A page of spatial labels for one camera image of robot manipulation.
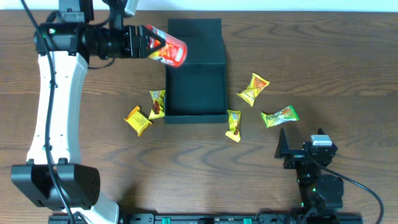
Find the red Pringles can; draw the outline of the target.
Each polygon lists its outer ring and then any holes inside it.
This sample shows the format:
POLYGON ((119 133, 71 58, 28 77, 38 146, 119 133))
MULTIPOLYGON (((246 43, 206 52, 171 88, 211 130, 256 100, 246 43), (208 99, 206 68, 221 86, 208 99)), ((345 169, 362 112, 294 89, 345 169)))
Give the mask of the red Pringles can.
POLYGON ((171 67, 177 68, 181 66, 187 57, 186 43, 152 25, 145 25, 145 27, 165 40, 165 45, 151 53, 148 57, 171 67))

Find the yellow Apollo cake packet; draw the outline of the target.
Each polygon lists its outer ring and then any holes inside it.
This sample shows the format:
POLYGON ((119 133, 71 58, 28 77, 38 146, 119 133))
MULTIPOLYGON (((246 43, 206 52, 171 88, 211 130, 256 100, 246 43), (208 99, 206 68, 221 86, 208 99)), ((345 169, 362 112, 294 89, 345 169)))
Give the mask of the yellow Apollo cake packet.
POLYGON ((225 135, 235 142, 240 142, 241 140, 239 132, 240 120, 241 120, 240 111, 228 110, 229 130, 225 133, 225 135))
POLYGON ((165 116, 165 90, 151 90, 150 96, 152 98, 153 104, 150 111, 149 119, 163 118, 165 116))

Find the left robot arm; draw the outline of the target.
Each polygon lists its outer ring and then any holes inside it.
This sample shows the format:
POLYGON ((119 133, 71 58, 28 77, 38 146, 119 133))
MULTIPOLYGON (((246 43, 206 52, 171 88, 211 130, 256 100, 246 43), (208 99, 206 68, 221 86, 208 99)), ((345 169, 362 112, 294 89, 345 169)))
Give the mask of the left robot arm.
POLYGON ((57 212, 56 223, 121 223, 119 205, 100 190, 100 173, 81 164, 78 128, 83 83, 90 57, 146 58, 144 26, 125 26, 137 2, 108 1, 108 18, 95 24, 91 1, 60 1, 34 24, 40 95, 34 138, 24 165, 11 169, 12 183, 37 207, 57 212))

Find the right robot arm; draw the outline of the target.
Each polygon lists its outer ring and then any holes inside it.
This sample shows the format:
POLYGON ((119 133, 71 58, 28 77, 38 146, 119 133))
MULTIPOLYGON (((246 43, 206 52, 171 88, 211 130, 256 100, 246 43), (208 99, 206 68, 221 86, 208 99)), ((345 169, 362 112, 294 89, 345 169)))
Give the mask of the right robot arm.
POLYGON ((284 160, 284 169, 296 170, 302 200, 302 210, 286 223, 339 222, 336 209, 343 207, 344 183, 335 175, 321 172, 332 162, 337 150, 322 129, 303 143, 301 149, 290 149, 285 131, 280 130, 274 157, 284 160))

